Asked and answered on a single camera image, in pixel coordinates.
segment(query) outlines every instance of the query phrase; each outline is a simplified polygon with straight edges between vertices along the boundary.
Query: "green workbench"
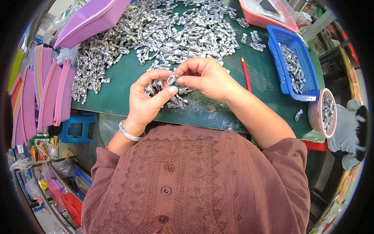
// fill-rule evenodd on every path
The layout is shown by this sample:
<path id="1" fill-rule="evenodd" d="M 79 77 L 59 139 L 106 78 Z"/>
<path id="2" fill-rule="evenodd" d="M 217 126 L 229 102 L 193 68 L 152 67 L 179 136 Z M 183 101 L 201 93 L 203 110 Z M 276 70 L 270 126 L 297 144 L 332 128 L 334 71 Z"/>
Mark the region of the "green workbench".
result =
<path id="1" fill-rule="evenodd" d="M 238 17 L 243 17 L 238 2 L 222 2 L 238 9 Z M 178 6 L 174 9 L 174 12 L 182 14 L 190 8 L 192 7 L 184 8 Z M 231 20 L 228 15 L 225 16 L 225 19 L 235 28 L 239 42 L 243 33 L 249 35 L 251 31 L 257 30 L 259 36 L 263 39 L 262 43 L 267 45 L 269 34 L 266 29 L 252 25 L 248 29 L 244 29 L 236 21 Z M 246 88 L 241 63 L 241 57 L 243 57 L 248 65 L 252 93 L 279 114 L 290 125 L 297 138 L 320 143 L 324 142 L 325 138 L 323 135 L 314 131 L 309 125 L 306 113 L 309 103 L 295 101 L 291 96 L 282 94 L 273 57 L 268 47 L 263 52 L 258 52 L 249 47 L 250 42 L 251 38 L 249 37 L 247 45 L 239 43 L 241 48 L 236 50 L 234 55 L 223 58 L 223 67 L 229 69 L 230 75 L 241 86 Z M 309 43 L 309 48 L 309 54 L 318 78 L 319 89 L 322 89 L 325 85 L 321 65 L 312 43 Z M 111 78 L 111 82 L 102 84 L 99 94 L 88 91 L 87 101 L 84 105 L 73 101 L 71 107 L 80 110 L 128 116 L 130 86 L 146 72 L 154 61 L 146 61 L 144 66 L 140 66 L 136 55 L 136 52 L 132 50 L 129 55 L 123 56 L 116 65 L 106 71 L 106 78 Z M 182 111 L 180 108 L 163 108 L 155 120 L 219 130 L 231 128 L 233 131 L 247 132 L 226 104 L 206 98 L 199 91 L 189 93 L 187 99 L 190 101 L 190 105 L 186 111 Z M 300 109 L 304 111 L 304 114 L 296 122 L 294 116 Z"/>

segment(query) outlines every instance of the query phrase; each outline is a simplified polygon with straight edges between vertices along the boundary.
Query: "red pencil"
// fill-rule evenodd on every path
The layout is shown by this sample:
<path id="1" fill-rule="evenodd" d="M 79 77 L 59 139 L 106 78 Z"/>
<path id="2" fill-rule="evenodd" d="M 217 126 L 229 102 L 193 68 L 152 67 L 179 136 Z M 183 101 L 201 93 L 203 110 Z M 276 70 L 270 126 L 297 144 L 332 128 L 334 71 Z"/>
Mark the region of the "red pencil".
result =
<path id="1" fill-rule="evenodd" d="M 243 70 L 244 70 L 245 82 L 247 83 L 247 90 L 249 92 L 252 92 L 252 90 L 251 90 L 251 83 L 249 82 L 247 65 L 245 65 L 245 61 L 244 61 L 243 57 L 242 57 L 242 65 L 243 65 Z"/>

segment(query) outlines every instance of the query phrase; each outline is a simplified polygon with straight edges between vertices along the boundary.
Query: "bracelet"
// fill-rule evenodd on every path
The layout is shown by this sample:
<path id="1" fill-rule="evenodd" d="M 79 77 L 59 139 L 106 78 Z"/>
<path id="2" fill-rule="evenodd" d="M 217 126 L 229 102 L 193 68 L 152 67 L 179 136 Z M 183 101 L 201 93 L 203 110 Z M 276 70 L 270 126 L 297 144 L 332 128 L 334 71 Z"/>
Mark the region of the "bracelet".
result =
<path id="1" fill-rule="evenodd" d="M 138 142 L 140 141 L 144 136 L 145 136 L 145 132 L 143 133 L 143 136 L 142 137 L 135 137 L 133 135 L 131 135 L 130 133 L 128 133 L 124 128 L 123 128 L 123 122 L 125 121 L 122 120 L 120 123 L 119 123 L 119 130 L 121 131 L 121 133 L 129 140 L 132 140 L 132 141 L 135 141 L 135 142 Z"/>

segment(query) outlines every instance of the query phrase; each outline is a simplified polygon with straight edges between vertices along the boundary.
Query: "blue crate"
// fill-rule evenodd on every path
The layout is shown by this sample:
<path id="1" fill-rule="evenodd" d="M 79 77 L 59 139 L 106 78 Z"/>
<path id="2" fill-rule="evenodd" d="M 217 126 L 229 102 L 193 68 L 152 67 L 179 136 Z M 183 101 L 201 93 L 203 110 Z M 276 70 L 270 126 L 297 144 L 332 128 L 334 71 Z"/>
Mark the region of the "blue crate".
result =
<path id="1" fill-rule="evenodd" d="M 277 26 L 268 25 L 266 28 L 270 35 L 267 44 L 277 68 L 282 93 L 289 94 L 293 99 L 298 101 L 317 101 L 319 99 L 319 88 L 316 73 L 303 40 L 294 32 Z M 286 62 L 284 61 L 278 42 L 291 49 L 300 60 L 300 66 L 303 69 L 304 78 L 306 79 L 303 94 L 296 94 L 292 89 Z"/>

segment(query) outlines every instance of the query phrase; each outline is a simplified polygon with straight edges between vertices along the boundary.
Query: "blue plastic stool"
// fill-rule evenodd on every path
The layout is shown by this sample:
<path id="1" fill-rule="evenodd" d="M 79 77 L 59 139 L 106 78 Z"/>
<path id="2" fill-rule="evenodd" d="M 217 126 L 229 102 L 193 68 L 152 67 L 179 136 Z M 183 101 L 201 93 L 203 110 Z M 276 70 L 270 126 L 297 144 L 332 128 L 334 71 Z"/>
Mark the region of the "blue plastic stool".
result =
<path id="1" fill-rule="evenodd" d="M 88 139 L 88 127 L 90 123 L 96 122 L 96 115 L 87 113 L 83 115 L 71 115 L 70 119 L 62 122 L 62 131 L 58 139 L 63 143 L 93 143 L 93 139 Z M 82 130 L 74 127 L 74 124 L 82 124 Z"/>

